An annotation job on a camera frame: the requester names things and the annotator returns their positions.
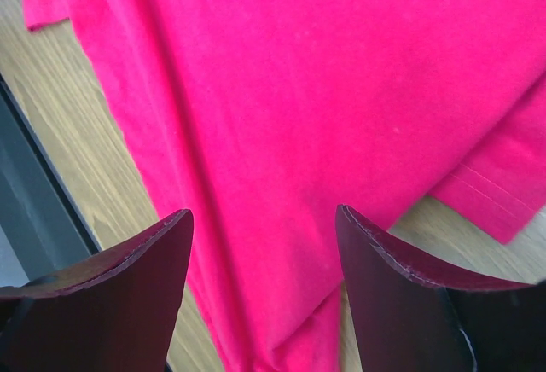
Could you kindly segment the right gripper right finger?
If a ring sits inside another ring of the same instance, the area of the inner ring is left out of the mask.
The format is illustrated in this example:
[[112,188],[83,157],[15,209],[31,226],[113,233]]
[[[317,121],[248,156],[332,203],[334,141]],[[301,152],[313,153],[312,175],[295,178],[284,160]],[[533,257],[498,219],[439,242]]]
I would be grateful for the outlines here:
[[364,370],[544,370],[543,283],[448,263],[347,205],[335,225]]

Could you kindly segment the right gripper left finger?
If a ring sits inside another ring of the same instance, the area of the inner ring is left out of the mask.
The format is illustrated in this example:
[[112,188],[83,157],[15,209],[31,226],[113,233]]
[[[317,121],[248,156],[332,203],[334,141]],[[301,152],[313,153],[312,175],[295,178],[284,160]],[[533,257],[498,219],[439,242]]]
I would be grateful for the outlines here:
[[3,371],[163,371],[189,267],[194,217],[1,289]]

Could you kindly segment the red polo t shirt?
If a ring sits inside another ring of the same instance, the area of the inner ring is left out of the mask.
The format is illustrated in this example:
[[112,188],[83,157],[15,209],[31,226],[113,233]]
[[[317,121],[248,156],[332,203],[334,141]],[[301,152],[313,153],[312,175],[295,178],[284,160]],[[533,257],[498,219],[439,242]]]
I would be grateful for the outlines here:
[[23,0],[69,20],[230,371],[335,371],[334,210],[432,195],[501,243],[545,204],[545,0]]

